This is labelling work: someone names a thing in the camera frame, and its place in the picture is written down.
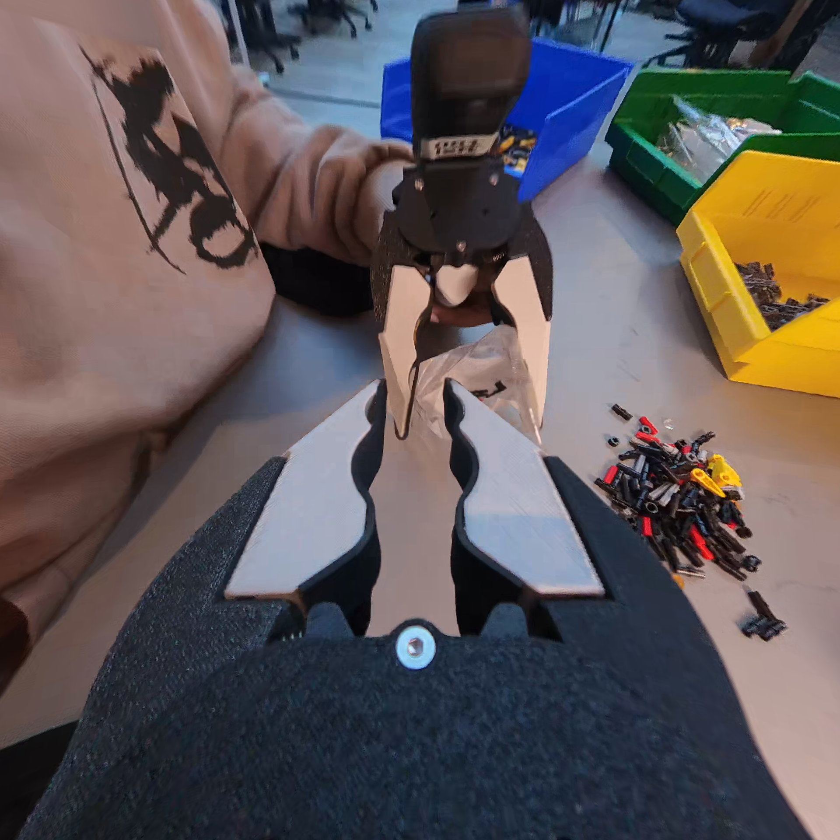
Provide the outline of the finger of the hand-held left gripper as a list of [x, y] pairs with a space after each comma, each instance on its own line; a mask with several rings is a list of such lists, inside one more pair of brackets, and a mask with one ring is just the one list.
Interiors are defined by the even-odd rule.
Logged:
[[494, 323], [507, 323], [517, 334], [522, 362], [531, 382], [528, 414], [538, 443], [542, 442], [548, 387], [551, 319], [543, 309], [530, 257], [509, 259], [490, 284]]
[[434, 284], [427, 266], [392, 268], [379, 341], [388, 406], [399, 440], [410, 434], [419, 371], [417, 336], [433, 305]]

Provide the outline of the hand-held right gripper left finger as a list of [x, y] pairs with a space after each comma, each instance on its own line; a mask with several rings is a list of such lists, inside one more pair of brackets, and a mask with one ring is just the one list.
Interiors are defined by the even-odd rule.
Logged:
[[371, 485], [382, 465], [387, 389], [373, 381], [281, 457], [275, 485], [250, 530], [224, 595], [229, 601], [337, 601], [332, 574], [358, 558], [361, 595], [379, 573]]

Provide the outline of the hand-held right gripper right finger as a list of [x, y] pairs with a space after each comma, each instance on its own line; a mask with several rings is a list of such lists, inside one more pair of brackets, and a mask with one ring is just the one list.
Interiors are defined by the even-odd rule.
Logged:
[[461, 490], [457, 545], [536, 595], [602, 599], [606, 588], [541, 447], [456, 381], [444, 384], [444, 420]]

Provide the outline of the clear plastic bag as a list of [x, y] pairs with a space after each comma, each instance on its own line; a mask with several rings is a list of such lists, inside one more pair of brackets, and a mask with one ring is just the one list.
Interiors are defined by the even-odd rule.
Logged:
[[444, 406], [447, 379], [464, 386], [533, 443], [541, 443], [532, 378], [513, 327], [495, 327], [474, 343], [419, 364], [410, 430], [431, 446], [449, 441]]

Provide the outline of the pile of mixed small plastic parts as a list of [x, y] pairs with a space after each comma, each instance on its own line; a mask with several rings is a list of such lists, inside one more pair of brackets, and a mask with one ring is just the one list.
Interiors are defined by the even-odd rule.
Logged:
[[742, 588], [747, 615], [740, 633], [766, 643], [789, 629], [749, 580], [763, 564], [749, 548], [753, 530], [744, 516], [744, 487], [739, 473], [711, 446], [717, 435], [667, 438], [674, 430], [621, 403], [607, 407], [626, 426], [623, 435], [607, 433], [613, 462], [594, 478], [609, 507], [652, 551], [668, 577], [684, 592], [718, 570]]

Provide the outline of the grey desk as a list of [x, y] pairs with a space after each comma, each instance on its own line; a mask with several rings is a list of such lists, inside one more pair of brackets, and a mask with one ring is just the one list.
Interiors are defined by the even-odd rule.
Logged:
[[[814, 838], [838, 838], [838, 400], [729, 382], [672, 227], [605, 169], [597, 141], [535, 203], [559, 268], [542, 444], [586, 482], [624, 435], [610, 411], [714, 431], [745, 485], [752, 577], [789, 630], [747, 639], [738, 583], [686, 591], [767, 764]], [[186, 425], [2, 696], [2, 747], [76, 719], [127, 615], [162, 566], [269, 457], [382, 373], [368, 316], [280, 298], [258, 351]]]

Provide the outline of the person's left hand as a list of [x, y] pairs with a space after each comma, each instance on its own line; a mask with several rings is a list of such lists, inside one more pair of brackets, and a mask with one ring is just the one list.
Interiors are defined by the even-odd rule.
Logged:
[[458, 329], [472, 329], [486, 324], [498, 324], [494, 307], [496, 301], [489, 290], [473, 292], [457, 306], [447, 306], [435, 300], [429, 316], [432, 323]]

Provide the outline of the blue storage bin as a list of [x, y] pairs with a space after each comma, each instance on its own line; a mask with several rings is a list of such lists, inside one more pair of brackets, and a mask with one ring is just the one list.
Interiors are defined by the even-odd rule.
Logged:
[[[526, 86], [498, 136], [497, 152], [528, 201], [585, 157], [622, 89], [629, 63], [545, 39], [532, 40]], [[412, 141], [409, 59], [385, 66], [380, 135]]]

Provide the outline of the green storage bin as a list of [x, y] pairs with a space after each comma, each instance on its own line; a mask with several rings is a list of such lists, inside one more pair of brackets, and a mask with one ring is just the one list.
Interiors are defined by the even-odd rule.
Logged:
[[839, 159], [839, 84], [807, 71], [793, 79], [783, 70], [640, 70], [605, 134], [611, 169], [672, 225], [728, 165], [718, 164], [705, 183], [659, 149], [676, 121], [674, 98], [722, 117], [751, 118], [780, 130], [746, 140], [742, 151], [806, 159]]

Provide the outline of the yellow storage bin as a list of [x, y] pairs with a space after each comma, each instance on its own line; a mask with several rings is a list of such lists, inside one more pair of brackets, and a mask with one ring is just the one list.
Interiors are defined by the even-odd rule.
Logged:
[[[678, 225], [682, 265], [727, 378], [839, 396], [839, 163], [746, 150]], [[827, 303], [771, 330], [737, 265]]]

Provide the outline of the heap of black connector pegs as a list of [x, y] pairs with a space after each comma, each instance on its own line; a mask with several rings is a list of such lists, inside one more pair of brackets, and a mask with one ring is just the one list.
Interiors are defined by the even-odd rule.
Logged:
[[772, 264], [751, 261], [746, 264], [735, 263], [735, 267], [766, 326], [772, 332], [831, 301], [830, 298], [812, 292], [802, 300], [786, 297], [776, 279]]

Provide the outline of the black office chair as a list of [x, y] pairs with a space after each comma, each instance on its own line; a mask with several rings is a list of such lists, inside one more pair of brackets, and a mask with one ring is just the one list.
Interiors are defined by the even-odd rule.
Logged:
[[742, 66], [795, 70], [838, 17], [838, 1], [683, 1], [675, 19], [686, 29], [668, 39], [678, 47], [645, 60], [643, 68], [665, 67], [670, 58], [682, 67], [725, 69], [740, 44], [752, 45]]
[[251, 67], [252, 54], [267, 56], [277, 75], [285, 73], [280, 52], [286, 50], [292, 60], [299, 60], [301, 37], [277, 31], [269, 1], [229, 1], [228, 12], [234, 28], [239, 54]]

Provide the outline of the clear bag of parts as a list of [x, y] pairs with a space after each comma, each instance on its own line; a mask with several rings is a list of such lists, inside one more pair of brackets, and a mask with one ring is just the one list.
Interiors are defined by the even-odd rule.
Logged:
[[751, 118], [724, 118], [672, 96], [678, 118], [670, 122], [657, 147], [698, 182], [707, 182], [719, 167], [752, 137], [780, 135], [768, 123]]

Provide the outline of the person's beige printed sweatshirt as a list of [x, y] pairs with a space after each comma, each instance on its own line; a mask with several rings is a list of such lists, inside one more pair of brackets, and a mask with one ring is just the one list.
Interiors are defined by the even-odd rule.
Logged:
[[218, 12], [115, 6], [2, 3], [3, 689], [274, 296]]

